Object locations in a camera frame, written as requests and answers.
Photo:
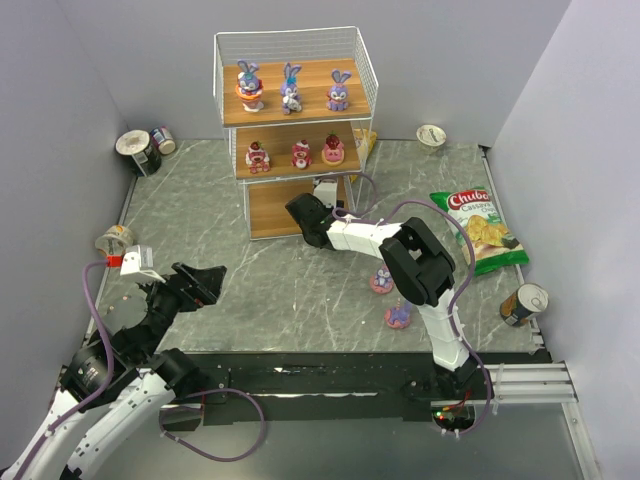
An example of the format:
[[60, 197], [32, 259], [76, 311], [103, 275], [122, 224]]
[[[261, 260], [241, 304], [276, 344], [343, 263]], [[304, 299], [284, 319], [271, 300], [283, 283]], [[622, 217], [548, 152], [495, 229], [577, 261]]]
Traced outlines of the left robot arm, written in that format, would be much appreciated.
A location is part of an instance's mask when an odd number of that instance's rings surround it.
[[196, 391], [199, 369], [177, 348], [159, 351], [175, 317], [217, 303], [224, 266], [176, 262], [170, 275], [134, 270], [145, 293], [139, 323], [110, 332], [103, 321], [66, 366], [45, 419], [4, 479], [87, 479], [148, 416]]

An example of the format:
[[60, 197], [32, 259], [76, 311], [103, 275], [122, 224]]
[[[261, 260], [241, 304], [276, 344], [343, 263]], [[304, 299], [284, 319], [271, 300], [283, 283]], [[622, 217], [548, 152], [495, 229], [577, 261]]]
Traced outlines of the strawberry cake slice toy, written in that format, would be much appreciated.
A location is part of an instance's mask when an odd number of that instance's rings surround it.
[[265, 173], [271, 170], [270, 157], [259, 141], [252, 142], [245, 155], [245, 163], [251, 174]]

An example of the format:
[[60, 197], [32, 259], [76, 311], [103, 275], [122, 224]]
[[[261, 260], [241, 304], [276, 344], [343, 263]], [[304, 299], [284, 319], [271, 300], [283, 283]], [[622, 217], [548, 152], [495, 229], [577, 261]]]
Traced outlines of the purple bunny candle donut toy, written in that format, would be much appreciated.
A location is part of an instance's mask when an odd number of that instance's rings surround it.
[[412, 304], [405, 299], [398, 299], [396, 305], [385, 311], [384, 321], [391, 329], [405, 329], [410, 323]]

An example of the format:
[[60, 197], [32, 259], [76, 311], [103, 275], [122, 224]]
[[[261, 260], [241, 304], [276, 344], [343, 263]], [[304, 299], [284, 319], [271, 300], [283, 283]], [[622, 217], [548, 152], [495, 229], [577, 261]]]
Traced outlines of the pink bear roll cake toy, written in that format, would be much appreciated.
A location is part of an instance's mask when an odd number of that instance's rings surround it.
[[300, 170], [304, 170], [312, 164], [311, 149], [307, 140], [299, 140], [292, 146], [291, 163]]

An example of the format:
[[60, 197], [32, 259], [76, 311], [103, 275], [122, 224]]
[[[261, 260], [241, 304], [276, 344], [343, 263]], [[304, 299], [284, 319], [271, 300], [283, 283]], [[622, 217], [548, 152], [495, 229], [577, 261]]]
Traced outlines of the purple bunny red bow toy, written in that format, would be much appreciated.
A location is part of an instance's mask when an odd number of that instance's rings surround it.
[[348, 87], [346, 81], [352, 76], [350, 71], [341, 72], [334, 69], [331, 73], [334, 84], [327, 92], [327, 108], [331, 111], [344, 111], [348, 109]]

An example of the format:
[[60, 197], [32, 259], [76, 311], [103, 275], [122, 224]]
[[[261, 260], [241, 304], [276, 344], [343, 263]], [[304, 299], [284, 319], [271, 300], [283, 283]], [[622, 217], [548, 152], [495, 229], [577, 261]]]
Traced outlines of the pink bear strawberry donut toy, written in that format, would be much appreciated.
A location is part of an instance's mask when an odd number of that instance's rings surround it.
[[321, 152], [322, 161], [330, 166], [338, 166], [345, 158], [344, 143], [340, 137], [331, 132], [325, 139], [325, 144]]

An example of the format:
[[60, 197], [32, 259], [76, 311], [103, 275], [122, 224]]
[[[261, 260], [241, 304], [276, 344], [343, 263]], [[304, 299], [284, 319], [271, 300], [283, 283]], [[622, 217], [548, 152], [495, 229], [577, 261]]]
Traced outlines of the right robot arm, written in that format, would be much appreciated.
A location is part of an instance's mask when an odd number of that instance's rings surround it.
[[309, 193], [290, 200], [286, 210], [307, 244], [381, 259], [399, 293], [420, 313], [440, 381], [455, 389], [470, 381], [478, 361], [470, 352], [457, 313], [460, 290], [454, 286], [455, 262], [422, 219], [370, 223], [331, 211]]

